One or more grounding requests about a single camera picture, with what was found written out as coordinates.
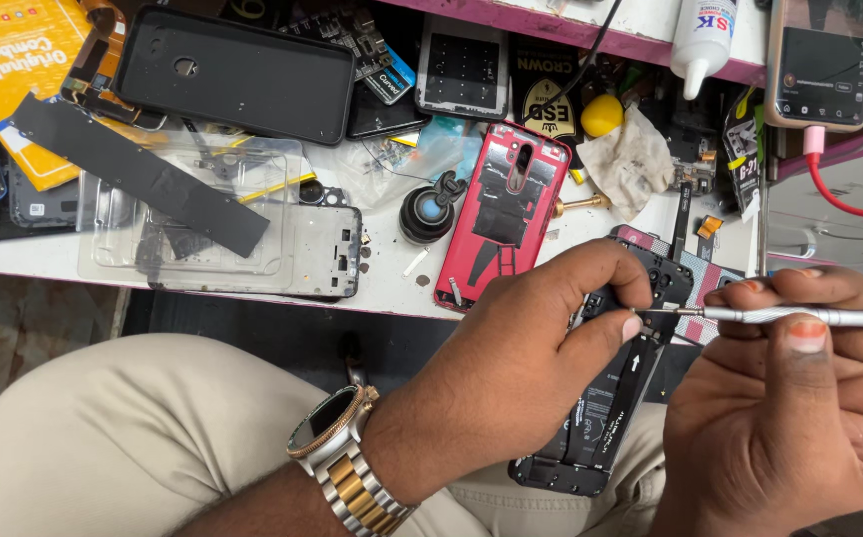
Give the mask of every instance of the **white bottle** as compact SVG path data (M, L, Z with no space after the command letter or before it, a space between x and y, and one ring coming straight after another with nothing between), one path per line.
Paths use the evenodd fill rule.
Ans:
M683 98L700 92L703 79L719 71L729 60L734 0L683 0L676 19L670 69L683 79Z

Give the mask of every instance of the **red cable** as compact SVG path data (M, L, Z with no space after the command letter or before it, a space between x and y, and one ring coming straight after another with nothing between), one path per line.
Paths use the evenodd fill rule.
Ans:
M806 164L809 165L809 175L812 176L812 182L816 185L816 190L819 190L819 193L826 198L826 201L839 210L855 214L856 216L863 216L863 209L843 203L839 198L832 195L830 189L826 188L823 178L819 175L819 153L809 153L806 156Z

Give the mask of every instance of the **beige trousers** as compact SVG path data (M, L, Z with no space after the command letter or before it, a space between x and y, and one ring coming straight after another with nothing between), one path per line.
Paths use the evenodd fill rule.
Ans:
M324 397L196 336L126 337L46 363L0 396L0 537L166 534L285 463ZM661 405L641 407L597 498L518 486L498 464L439 491L396 537L640 535L664 486L663 425Z

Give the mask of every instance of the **wristwatch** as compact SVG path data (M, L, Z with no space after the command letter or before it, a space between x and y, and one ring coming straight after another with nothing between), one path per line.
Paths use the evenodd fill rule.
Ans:
M302 420L286 448L318 480L332 511L357 537L390 535L417 508L396 502L359 451L377 398L374 386L342 388Z

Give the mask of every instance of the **watch bezel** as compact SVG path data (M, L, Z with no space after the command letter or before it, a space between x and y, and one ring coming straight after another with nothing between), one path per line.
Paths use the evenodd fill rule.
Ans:
M306 444L305 446L296 446L294 444L295 435L298 434L298 431L302 428L303 425L307 421L309 421L313 416L315 416L318 411L324 408L328 403L332 402L336 397L341 396L342 394L355 391L355 396L352 397L352 402L348 403L348 407L345 408L344 412L339 416L339 418L332 423L327 429L321 432L318 436L316 436L311 442ZM304 420L295 428L295 431L292 432L292 436L289 437L289 444L285 448L285 452L289 455L289 457L293 458L302 458L308 456L313 451L317 450L319 447L324 446L331 437L342 430L342 427L348 424L349 421L352 420L355 412L362 406L366 400L366 388L364 386L359 386L357 384L353 384L351 386L345 386L338 392L332 394L329 397L326 397L325 400L321 401L315 409L312 410L305 417Z

